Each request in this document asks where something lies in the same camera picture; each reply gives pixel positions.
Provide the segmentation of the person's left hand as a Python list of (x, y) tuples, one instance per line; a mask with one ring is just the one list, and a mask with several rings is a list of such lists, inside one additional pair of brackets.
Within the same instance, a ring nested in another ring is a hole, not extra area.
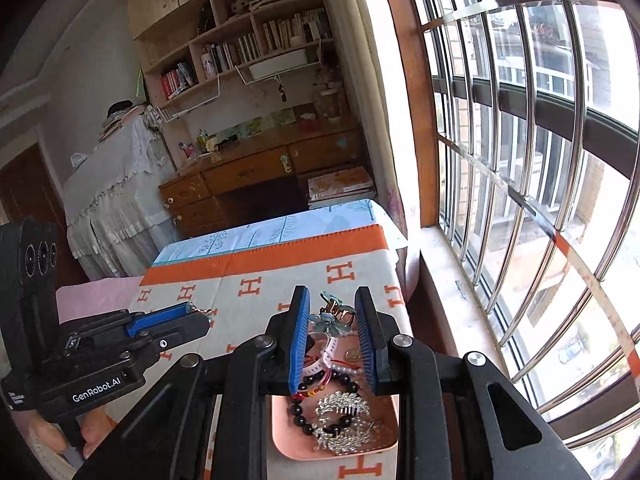
[[(34, 430), (36, 437), (51, 451), (62, 455), (70, 447), (70, 442), (62, 431), (50, 422), (46, 422), (37, 411), (26, 411), (25, 414), (29, 428)], [(117, 422), (106, 414), (102, 406), (80, 416), (80, 434), (85, 441), (82, 447), (82, 456), (85, 460), (90, 457), (116, 425)]]

